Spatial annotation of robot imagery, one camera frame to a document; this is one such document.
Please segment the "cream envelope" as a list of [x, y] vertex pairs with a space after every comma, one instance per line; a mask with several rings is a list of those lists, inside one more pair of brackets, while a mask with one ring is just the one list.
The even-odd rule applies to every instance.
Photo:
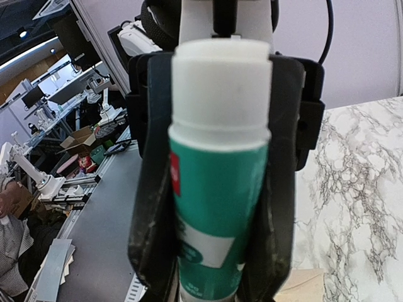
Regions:
[[323, 302], [323, 269], [293, 269], [274, 300], [279, 302]]

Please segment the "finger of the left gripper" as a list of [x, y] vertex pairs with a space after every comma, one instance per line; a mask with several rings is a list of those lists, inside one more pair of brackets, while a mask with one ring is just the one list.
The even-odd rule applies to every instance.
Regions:
[[170, 175], [171, 57], [130, 59], [127, 109], [142, 160], [128, 258], [146, 287], [141, 301], [178, 301], [178, 239]]

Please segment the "green white glue stick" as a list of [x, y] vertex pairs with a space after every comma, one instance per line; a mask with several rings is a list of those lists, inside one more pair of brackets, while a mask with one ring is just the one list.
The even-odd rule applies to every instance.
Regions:
[[213, 38], [181, 44], [168, 130], [181, 301], [232, 301], [263, 185], [270, 45]]

